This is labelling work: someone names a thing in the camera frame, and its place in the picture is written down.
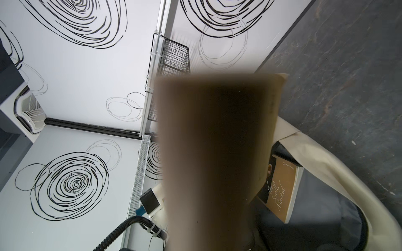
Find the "yellow grid exercise book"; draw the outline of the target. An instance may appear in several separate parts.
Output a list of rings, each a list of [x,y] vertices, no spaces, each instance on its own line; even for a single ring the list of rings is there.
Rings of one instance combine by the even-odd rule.
[[[153,92],[170,251],[239,251],[265,183],[288,75],[159,77]]]

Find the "brown black scroll book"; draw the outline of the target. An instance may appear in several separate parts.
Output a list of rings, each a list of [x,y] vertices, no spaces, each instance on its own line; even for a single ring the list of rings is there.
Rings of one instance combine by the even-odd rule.
[[[283,223],[288,224],[295,205],[304,168],[299,164],[272,155],[264,186],[257,198]]]

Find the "cream canvas backpack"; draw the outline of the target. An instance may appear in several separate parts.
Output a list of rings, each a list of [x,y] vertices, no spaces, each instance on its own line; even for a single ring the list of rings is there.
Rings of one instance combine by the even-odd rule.
[[[289,153],[307,169],[298,205],[310,227],[327,230],[333,224],[329,216],[340,210],[341,200],[353,202],[365,216],[371,251],[399,251],[402,229],[397,220],[373,192],[338,158],[313,139],[277,117],[273,141],[278,139]]]

